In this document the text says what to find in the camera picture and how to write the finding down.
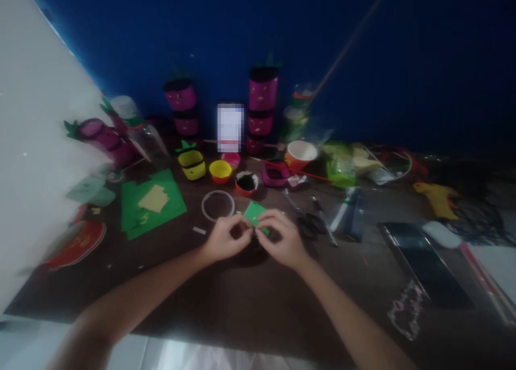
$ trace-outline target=smartphone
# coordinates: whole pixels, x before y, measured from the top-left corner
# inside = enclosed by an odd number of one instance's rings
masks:
[[[387,244],[409,274],[439,308],[473,309],[475,306],[439,257],[423,232],[413,224],[378,225]]]
[[[240,152],[243,132],[243,103],[217,105],[217,147],[219,152]]]

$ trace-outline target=glue gun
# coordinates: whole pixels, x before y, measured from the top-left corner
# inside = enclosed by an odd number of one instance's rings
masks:
[[[414,183],[414,190],[426,195],[437,217],[458,219],[448,204],[448,197],[458,197],[458,192],[453,188],[418,182]]]

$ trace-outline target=hand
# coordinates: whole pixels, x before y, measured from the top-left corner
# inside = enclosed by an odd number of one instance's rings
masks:
[[[311,261],[303,246],[297,227],[278,209],[267,210],[258,217],[260,223],[256,227],[258,241],[278,262],[295,271]],[[273,243],[261,231],[264,227],[271,227],[281,234],[281,241]]]
[[[230,234],[235,227],[240,231],[240,237],[237,239]],[[202,251],[210,262],[227,259],[239,253],[251,242],[252,233],[251,221],[242,214],[220,217]]]

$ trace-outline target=yellow paper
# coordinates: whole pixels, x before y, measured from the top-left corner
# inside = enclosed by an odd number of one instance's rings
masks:
[[[169,197],[167,194],[163,192],[164,187],[158,186],[155,184],[152,189],[145,195],[140,202],[138,202],[138,206],[144,209],[154,211],[160,213],[163,209],[163,206],[169,201]]]

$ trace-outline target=red paper plate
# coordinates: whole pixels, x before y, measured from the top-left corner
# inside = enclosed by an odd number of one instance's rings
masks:
[[[101,243],[105,234],[105,224],[86,220],[80,221],[59,238],[57,243],[66,243],[66,246],[45,263],[53,268],[76,264]]]

